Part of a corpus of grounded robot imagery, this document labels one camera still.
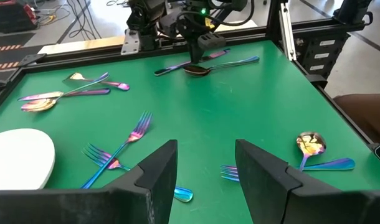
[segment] spoon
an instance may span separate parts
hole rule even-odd
[[[185,66],[183,69],[185,72],[187,72],[188,74],[194,77],[204,77],[208,75],[212,70],[215,70],[218,68],[227,68],[227,67],[233,67],[233,66],[239,66],[239,65],[246,65],[248,63],[253,63],[253,62],[258,62],[258,61],[259,61],[259,57],[253,56],[251,58],[239,60],[236,62],[227,62],[220,65],[214,65],[209,68],[204,68],[198,65],[188,65],[188,66]]]
[[[75,72],[74,74],[70,75],[65,80],[82,80],[85,82],[94,81],[94,80],[90,80],[90,79],[85,78],[81,73],[78,73],[78,72]],[[117,82],[101,82],[101,83],[114,86],[114,87],[119,88],[121,90],[129,90],[130,89],[130,86],[128,84],[125,84],[125,83],[117,83]]]
[[[109,88],[97,89],[97,90],[84,90],[84,91],[74,91],[70,94],[64,95],[64,92],[54,91],[50,93],[42,93],[31,96],[25,96],[18,99],[18,101],[27,101],[27,100],[39,100],[44,98],[57,98],[62,95],[67,96],[88,96],[88,95],[105,95],[109,94],[111,90]]]
[[[326,142],[323,137],[315,132],[304,132],[297,137],[298,147],[303,153],[300,171],[306,164],[309,157],[320,155],[326,151]]]
[[[105,80],[106,78],[109,77],[109,74],[108,72],[104,73],[102,76],[100,76],[98,79],[92,81],[91,83],[87,84],[87,85],[84,85],[84,86],[81,86],[79,88],[76,88],[74,90],[71,90],[69,92],[66,92],[64,93],[63,95],[59,96],[58,98],[56,99],[52,99],[52,98],[44,98],[44,99],[40,99],[40,100],[32,100],[26,104],[24,104],[22,107],[21,107],[21,110],[23,111],[30,111],[30,112],[38,112],[38,111],[45,111],[45,110],[48,110],[50,109],[51,107],[53,107],[57,101],[62,98],[63,96],[65,95],[68,95],[72,92],[75,92],[75,91],[78,91],[78,90],[81,90],[83,88],[86,88],[88,86],[91,86],[91,85],[94,85],[96,83],[99,83],[103,80]]]

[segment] green table surface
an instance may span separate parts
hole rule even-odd
[[[254,55],[260,62],[212,72],[204,78],[178,70],[162,77],[153,72],[188,60],[188,54],[89,65],[26,75],[0,106],[0,132],[35,128],[55,144],[50,189],[79,188],[98,167],[81,150],[88,142],[113,152],[135,127],[144,110],[154,113],[150,131],[119,156],[135,166],[169,139],[178,140],[177,185],[192,189],[190,203],[174,200],[170,223],[252,223],[240,184],[221,178],[219,165],[235,164],[234,143],[246,139],[299,165],[302,154],[295,139],[317,131],[327,150],[308,164],[350,157],[352,171],[308,172],[341,190],[380,189],[380,161],[318,91],[270,41],[231,47],[228,55],[203,66]],[[62,83],[73,72],[131,85],[108,96],[62,98],[44,113],[25,113],[17,98],[50,91],[68,91],[83,83]],[[109,170],[93,187],[122,175]]]

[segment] white dish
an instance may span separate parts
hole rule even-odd
[[[0,190],[42,189],[54,159],[53,141],[42,131],[22,128],[0,133]]]

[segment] floor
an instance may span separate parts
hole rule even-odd
[[[73,0],[68,1],[76,7],[81,23],[84,19],[87,19],[89,23],[91,19],[93,20],[101,37],[124,34],[127,28],[126,20],[131,12],[130,8],[117,4],[107,6],[107,3],[113,3],[109,0],[79,0],[79,3]],[[265,26],[268,6],[264,6],[262,0],[255,0],[255,2],[256,8],[252,20],[258,26]],[[342,0],[289,0],[289,2],[292,22],[330,17],[333,11],[342,4]],[[47,1],[40,8],[53,9],[61,4],[65,5],[62,6],[64,10],[57,11],[57,18],[60,20],[31,31],[36,34],[25,47],[88,39],[80,34],[73,37],[80,24],[66,0]],[[233,12],[226,21],[244,20],[249,15],[248,6],[242,12]],[[80,13],[81,8],[87,9],[85,13]],[[380,93],[380,0],[372,0],[369,10],[374,14],[374,22],[364,30],[351,34],[331,72],[326,87],[326,91],[331,96],[349,93]]]

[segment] metal frame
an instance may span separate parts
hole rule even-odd
[[[267,27],[255,27],[250,29],[239,29],[220,32],[220,35],[226,38],[227,45],[246,44],[261,40],[271,40],[279,49],[281,33],[279,11],[280,4],[286,0],[272,0],[270,3]],[[296,22],[292,24],[293,38],[298,37],[314,37],[319,35],[330,35],[344,32],[352,32],[363,30],[364,24],[345,25],[335,19],[322,19],[316,21]],[[46,55],[36,62],[36,64],[21,67],[16,70],[8,79],[6,87],[0,89],[0,105],[28,73],[44,72],[55,69],[81,67],[90,64],[100,64],[109,62],[118,62],[124,60],[133,60],[137,58],[146,58],[160,55],[176,54],[186,52],[188,50],[184,43],[171,42],[169,40],[161,41],[161,48],[158,50],[138,52],[137,54],[121,55],[121,45],[112,47],[103,47],[99,49],[81,50],[78,52],[61,53],[54,55]],[[295,60],[293,63],[305,74],[306,70]],[[344,118],[344,120],[354,129],[360,138],[366,144],[372,144],[363,131],[345,114],[341,108],[328,96],[321,87],[316,88],[329,102],[329,104]]]

